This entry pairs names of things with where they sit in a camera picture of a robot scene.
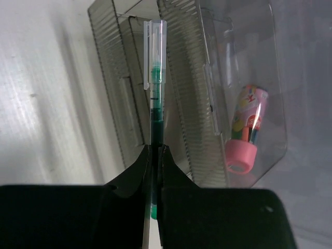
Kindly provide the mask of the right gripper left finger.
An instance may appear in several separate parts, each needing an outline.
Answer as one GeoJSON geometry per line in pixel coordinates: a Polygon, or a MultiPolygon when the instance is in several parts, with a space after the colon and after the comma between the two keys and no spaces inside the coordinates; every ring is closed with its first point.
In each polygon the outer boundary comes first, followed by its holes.
{"type": "Polygon", "coordinates": [[[104,185],[1,187],[1,248],[148,248],[151,149],[104,185]]]}

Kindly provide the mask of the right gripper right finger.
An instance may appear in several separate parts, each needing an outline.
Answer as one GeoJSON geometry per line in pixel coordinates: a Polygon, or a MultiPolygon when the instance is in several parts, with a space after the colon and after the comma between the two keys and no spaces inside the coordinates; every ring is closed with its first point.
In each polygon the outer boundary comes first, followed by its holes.
{"type": "Polygon", "coordinates": [[[296,248],[284,205],[271,190],[201,188],[159,150],[158,225],[163,248],[296,248]]]}

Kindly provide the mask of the clear plastic drawer organizer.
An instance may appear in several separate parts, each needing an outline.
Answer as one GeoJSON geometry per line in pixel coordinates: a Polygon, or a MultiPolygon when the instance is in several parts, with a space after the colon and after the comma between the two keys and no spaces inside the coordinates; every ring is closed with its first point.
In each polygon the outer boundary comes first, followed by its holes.
{"type": "Polygon", "coordinates": [[[121,11],[95,1],[88,15],[124,168],[149,143],[144,22],[168,24],[164,143],[201,187],[251,187],[285,155],[287,138],[270,1],[138,1],[121,11]],[[268,103],[252,170],[227,170],[225,145],[238,95],[265,89],[268,103]]]}

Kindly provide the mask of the green gel pen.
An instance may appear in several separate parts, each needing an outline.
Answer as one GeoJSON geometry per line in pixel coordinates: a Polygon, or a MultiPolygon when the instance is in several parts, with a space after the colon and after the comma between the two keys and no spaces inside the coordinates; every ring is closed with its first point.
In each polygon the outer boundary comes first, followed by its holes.
{"type": "Polygon", "coordinates": [[[166,82],[167,22],[144,22],[144,89],[149,90],[152,187],[150,215],[157,219],[159,148],[164,143],[164,87],[166,82]]]}

